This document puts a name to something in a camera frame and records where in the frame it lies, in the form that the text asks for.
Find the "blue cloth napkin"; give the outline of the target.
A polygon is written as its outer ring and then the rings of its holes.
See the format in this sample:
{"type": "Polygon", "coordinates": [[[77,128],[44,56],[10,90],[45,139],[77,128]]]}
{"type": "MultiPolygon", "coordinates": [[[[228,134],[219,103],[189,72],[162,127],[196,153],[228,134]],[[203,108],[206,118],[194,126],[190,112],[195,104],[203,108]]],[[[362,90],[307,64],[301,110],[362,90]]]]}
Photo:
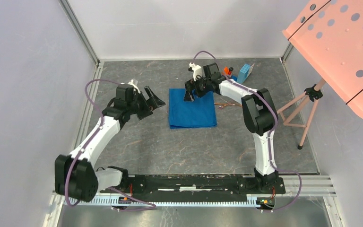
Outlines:
{"type": "Polygon", "coordinates": [[[212,92],[195,97],[192,102],[183,100],[183,88],[169,89],[168,122],[171,129],[209,128],[217,126],[214,96],[212,92]]]}

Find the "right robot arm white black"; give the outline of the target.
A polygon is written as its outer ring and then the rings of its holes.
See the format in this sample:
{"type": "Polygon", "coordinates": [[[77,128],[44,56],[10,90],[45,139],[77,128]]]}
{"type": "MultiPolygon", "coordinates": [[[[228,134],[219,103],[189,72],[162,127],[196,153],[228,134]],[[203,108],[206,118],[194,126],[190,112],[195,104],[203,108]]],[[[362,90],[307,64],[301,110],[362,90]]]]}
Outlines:
{"type": "Polygon", "coordinates": [[[246,87],[222,75],[216,63],[199,66],[189,63],[192,78],[185,82],[186,102],[193,102],[208,92],[231,98],[242,106],[244,124],[254,138],[256,163],[254,187],[260,193],[268,192],[277,182],[278,171],[273,159],[273,136],[278,117],[270,92],[246,87]]]}

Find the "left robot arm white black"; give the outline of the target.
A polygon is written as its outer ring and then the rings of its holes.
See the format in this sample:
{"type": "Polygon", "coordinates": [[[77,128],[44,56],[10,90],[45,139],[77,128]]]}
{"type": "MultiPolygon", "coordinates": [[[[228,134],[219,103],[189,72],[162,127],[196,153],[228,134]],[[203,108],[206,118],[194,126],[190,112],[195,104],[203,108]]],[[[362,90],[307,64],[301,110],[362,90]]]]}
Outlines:
{"type": "Polygon", "coordinates": [[[146,86],[148,97],[133,84],[120,84],[115,97],[101,112],[101,117],[87,137],[68,155],[55,159],[55,192],[63,195],[70,206],[79,202],[90,202],[95,195],[108,188],[125,192],[130,186],[127,169],[110,166],[101,171],[95,164],[110,140],[118,134],[132,115],[142,120],[153,114],[157,108],[165,106],[146,86]]]}

